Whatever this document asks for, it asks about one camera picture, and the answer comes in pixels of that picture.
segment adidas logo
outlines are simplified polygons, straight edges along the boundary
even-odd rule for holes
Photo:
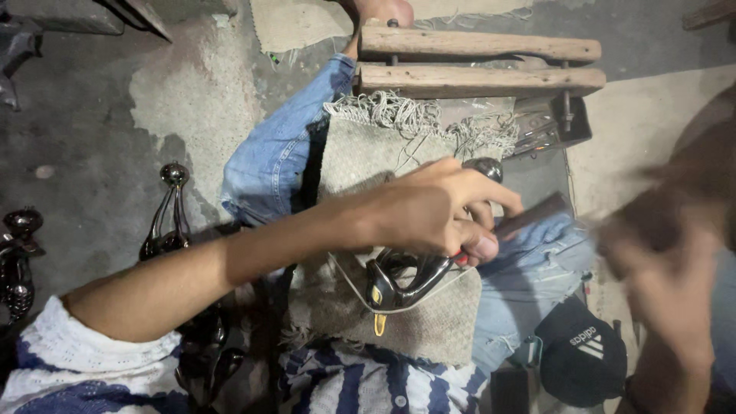
[[[578,336],[571,339],[570,344],[586,354],[593,355],[598,359],[603,359],[603,344],[601,343],[601,336],[597,335],[593,337],[594,334],[595,328],[591,326],[581,332]]]

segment hand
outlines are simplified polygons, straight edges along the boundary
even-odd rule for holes
[[[646,248],[625,223],[613,222],[603,232],[604,253],[626,282],[632,313],[685,366],[709,367],[710,296],[721,243],[696,217],[692,209],[682,214],[679,245],[661,254]]]
[[[455,256],[462,247],[476,266],[498,254],[487,201],[508,216],[523,211],[521,197],[460,161],[443,158],[368,192],[320,204],[345,231],[346,248],[388,246],[416,253]],[[467,210],[475,220],[470,220]]]

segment fingernail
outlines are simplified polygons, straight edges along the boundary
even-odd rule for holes
[[[487,237],[481,237],[481,241],[475,245],[475,251],[485,259],[490,259],[498,252],[498,246],[493,240]]]

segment white and blue striped shirt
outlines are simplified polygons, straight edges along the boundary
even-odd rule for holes
[[[83,326],[51,297],[18,341],[18,369],[0,413],[186,413],[178,385],[180,335],[149,343],[112,340]],[[280,358],[282,413],[475,413],[486,377],[339,341]]]

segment wooden board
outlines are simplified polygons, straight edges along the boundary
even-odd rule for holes
[[[553,97],[570,89],[574,97],[591,94],[606,85],[600,69],[512,69],[458,66],[361,66],[358,89],[399,91],[415,99],[478,97]]]
[[[718,0],[682,16],[682,28],[696,30],[736,18],[736,0]]]
[[[406,62],[488,60],[504,55],[530,55],[545,60],[588,64],[601,58],[601,44],[585,39],[441,32],[366,25],[358,43],[359,60],[385,61],[397,55]]]

